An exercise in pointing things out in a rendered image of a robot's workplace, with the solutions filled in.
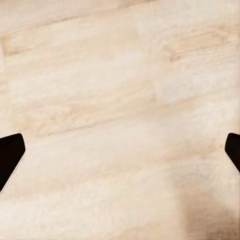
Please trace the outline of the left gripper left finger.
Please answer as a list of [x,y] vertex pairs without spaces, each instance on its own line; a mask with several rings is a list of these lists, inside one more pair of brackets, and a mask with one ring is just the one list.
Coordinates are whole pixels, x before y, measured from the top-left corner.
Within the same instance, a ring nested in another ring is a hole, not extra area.
[[21,133],[0,138],[0,192],[25,153]]

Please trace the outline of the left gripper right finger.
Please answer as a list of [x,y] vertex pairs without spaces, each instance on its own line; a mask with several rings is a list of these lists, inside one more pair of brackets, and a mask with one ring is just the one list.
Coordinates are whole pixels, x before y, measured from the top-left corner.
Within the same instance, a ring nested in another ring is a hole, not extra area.
[[240,134],[229,133],[224,150],[240,172]]

